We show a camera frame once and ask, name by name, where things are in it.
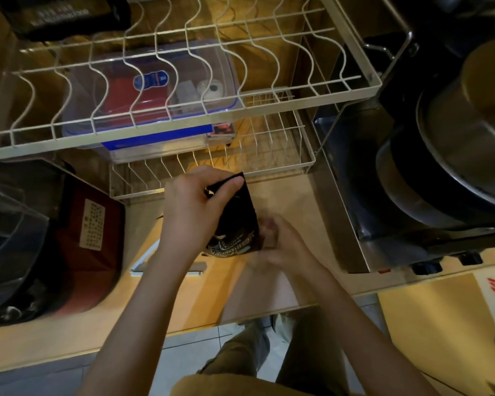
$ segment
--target stainless steel pot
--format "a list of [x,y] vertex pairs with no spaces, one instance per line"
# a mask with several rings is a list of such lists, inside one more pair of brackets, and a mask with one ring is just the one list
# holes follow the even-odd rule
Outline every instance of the stainless steel pot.
[[423,108],[419,129],[433,157],[495,205],[495,40],[473,51],[459,78]]

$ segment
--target tape roll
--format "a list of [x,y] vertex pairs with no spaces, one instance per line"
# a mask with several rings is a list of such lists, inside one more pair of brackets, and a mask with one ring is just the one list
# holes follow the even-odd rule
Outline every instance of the tape roll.
[[[204,94],[208,84],[209,81],[207,80],[198,83],[198,86],[196,87],[196,91],[200,96]],[[206,101],[215,100],[221,97],[224,97],[224,85],[218,79],[213,79],[211,81],[211,85],[209,86],[209,89],[204,94],[204,100]]]

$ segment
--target white label with black text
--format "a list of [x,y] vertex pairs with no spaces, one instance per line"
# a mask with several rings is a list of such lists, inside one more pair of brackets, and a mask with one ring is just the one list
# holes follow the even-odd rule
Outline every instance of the white label with black text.
[[79,246],[84,249],[101,250],[103,228],[105,227],[105,208],[92,200],[84,200],[83,222]]

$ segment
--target black package on shelf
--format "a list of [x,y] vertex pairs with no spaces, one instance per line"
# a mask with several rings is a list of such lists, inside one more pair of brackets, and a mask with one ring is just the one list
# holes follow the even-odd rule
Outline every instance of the black package on shelf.
[[51,42],[130,27],[127,0],[0,0],[19,39]]
[[[213,197],[220,186],[237,176],[244,177],[244,174],[239,173],[207,186],[207,197]],[[244,182],[240,190],[226,204],[216,232],[204,252],[216,257],[230,257],[260,250],[262,242],[258,228],[257,213],[251,202],[248,186]]]

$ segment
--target wooden countertop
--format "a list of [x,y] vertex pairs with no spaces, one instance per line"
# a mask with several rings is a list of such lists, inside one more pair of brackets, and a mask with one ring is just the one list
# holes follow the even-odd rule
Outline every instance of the wooden countertop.
[[[299,230],[306,244],[352,295],[377,292],[413,282],[447,277],[473,270],[458,260],[445,260],[436,276],[417,277],[408,268],[390,273],[348,274],[339,268],[315,195],[307,175],[249,183],[255,208],[278,212]],[[128,267],[159,238],[163,209],[161,200],[128,208],[125,239],[125,271],[114,291],[92,310],[70,316],[48,316],[0,328],[0,371],[38,364],[53,359],[97,351],[123,311],[139,278]],[[483,254],[495,264],[495,249]],[[283,273],[255,262],[256,254],[229,259],[200,257],[207,270],[199,277],[187,277],[178,292],[168,332],[170,334],[239,321],[299,308],[314,303],[300,284],[290,284]]]

